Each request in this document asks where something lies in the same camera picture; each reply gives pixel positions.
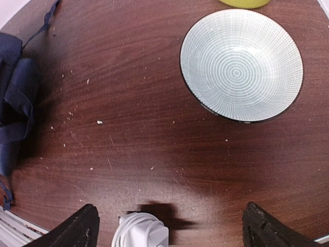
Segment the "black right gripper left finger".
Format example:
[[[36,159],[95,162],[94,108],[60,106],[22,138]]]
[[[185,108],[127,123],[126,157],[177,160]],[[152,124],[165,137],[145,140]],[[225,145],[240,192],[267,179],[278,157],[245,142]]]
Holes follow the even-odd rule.
[[[44,236],[26,246],[97,246],[100,217],[92,204],[85,204]]]

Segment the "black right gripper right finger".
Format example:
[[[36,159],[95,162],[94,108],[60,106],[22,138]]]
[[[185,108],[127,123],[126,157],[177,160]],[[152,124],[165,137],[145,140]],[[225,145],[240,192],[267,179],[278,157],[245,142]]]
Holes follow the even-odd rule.
[[[319,243],[287,227],[259,205],[249,202],[243,218],[244,246],[318,246]]]

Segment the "navy blue student backpack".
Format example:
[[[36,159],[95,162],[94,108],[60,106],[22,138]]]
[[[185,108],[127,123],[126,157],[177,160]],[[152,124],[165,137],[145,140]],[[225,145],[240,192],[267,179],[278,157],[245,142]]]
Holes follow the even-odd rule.
[[[11,176],[20,144],[34,124],[33,108],[41,83],[37,62],[22,56],[26,45],[13,35],[1,33],[1,175],[8,183],[1,183],[3,210],[10,210],[14,203]]]

